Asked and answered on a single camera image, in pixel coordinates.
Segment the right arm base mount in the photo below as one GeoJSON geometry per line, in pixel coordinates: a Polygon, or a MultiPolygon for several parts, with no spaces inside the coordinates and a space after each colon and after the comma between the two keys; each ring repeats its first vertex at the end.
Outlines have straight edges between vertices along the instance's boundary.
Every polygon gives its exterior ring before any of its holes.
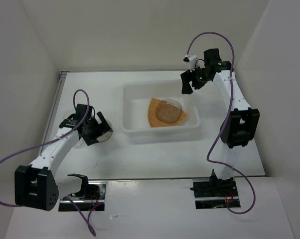
{"type": "Polygon", "coordinates": [[[222,209],[239,208],[239,194],[236,182],[233,178],[222,180],[221,183],[213,185],[212,181],[205,179],[193,179],[190,190],[194,193],[195,208],[199,209],[222,209]]]}

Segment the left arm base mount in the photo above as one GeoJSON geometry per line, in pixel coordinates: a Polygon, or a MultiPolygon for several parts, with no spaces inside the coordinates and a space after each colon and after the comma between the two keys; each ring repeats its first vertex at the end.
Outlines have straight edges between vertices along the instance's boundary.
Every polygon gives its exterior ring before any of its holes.
{"type": "Polygon", "coordinates": [[[58,183],[58,211],[74,212],[74,204],[82,211],[104,211],[107,182],[73,178],[58,183]]]}

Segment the clear glass plate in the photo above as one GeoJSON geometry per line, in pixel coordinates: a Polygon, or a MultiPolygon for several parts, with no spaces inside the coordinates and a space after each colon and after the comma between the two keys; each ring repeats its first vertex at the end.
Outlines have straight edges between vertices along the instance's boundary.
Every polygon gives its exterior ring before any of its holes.
{"type": "Polygon", "coordinates": [[[155,116],[162,122],[172,124],[177,123],[182,115],[182,105],[173,99],[158,100],[155,116]]]}
{"type": "Polygon", "coordinates": [[[112,124],[111,124],[111,122],[110,122],[109,120],[106,120],[106,122],[107,122],[108,125],[110,126],[111,130],[108,131],[108,132],[106,132],[106,133],[104,133],[102,136],[100,136],[100,137],[97,138],[97,141],[98,141],[99,143],[105,142],[105,141],[109,140],[110,137],[111,137],[112,134],[113,134],[113,129],[112,129],[112,124]]]}

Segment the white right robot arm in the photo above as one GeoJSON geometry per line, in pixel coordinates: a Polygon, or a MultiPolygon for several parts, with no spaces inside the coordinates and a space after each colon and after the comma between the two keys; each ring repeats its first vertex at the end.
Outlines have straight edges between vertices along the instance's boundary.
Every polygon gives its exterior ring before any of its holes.
{"type": "Polygon", "coordinates": [[[243,148],[254,138],[260,112],[247,103],[235,79],[232,64],[222,61],[217,48],[204,51],[203,57],[204,67],[198,65],[199,59],[196,55],[186,54],[184,57],[189,69],[180,75],[181,92],[189,95],[212,82],[220,91],[228,109],[218,137],[224,143],[223,158],[212,161],[220,165],[221,169],[211,174],[215,180],[209,183],[210,193],[219,196],[226,190],[224,180],[233,178],[233,168],[243,148]]]}

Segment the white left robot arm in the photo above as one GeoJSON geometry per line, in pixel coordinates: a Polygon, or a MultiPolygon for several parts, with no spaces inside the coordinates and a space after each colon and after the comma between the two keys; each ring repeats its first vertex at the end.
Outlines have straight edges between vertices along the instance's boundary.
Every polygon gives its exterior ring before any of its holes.
{"type": "Polygon", "coordinates": [[[74,196],[84,199],[94,194],[88,177],[69,173],[56,182],[54,176],[70,150],[81,140],[87,146],[109,139],[113,129],[109,120],[92,106],[78,104],[75,113],[64,119],[52,144],[28,166],[19,166],[14,173],[14,199],[18,206],[50,211],[59,199],[74,196]]]}

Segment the woven bamboo basket tray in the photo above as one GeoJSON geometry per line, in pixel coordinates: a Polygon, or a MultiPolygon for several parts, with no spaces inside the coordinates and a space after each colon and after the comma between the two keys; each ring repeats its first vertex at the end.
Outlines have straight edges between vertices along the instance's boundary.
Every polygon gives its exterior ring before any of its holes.
{"type": "Polygon", "coordinates": [[[148,106],[148,123],[150,125],[150,127],[168,127],[168,126],[179,126],[181,125],[187,118],[187,113],[183,110],[182,111],[182,115],[181,118],[178,120],[177,123],[172,123],[172,124],[168,124],[168,123],[164,123],[162,121],[160,121],[156,116],[155,116],[155,109],[158,103],[157,98],[152,98],[150,100],[149,106],[148,106]]]}

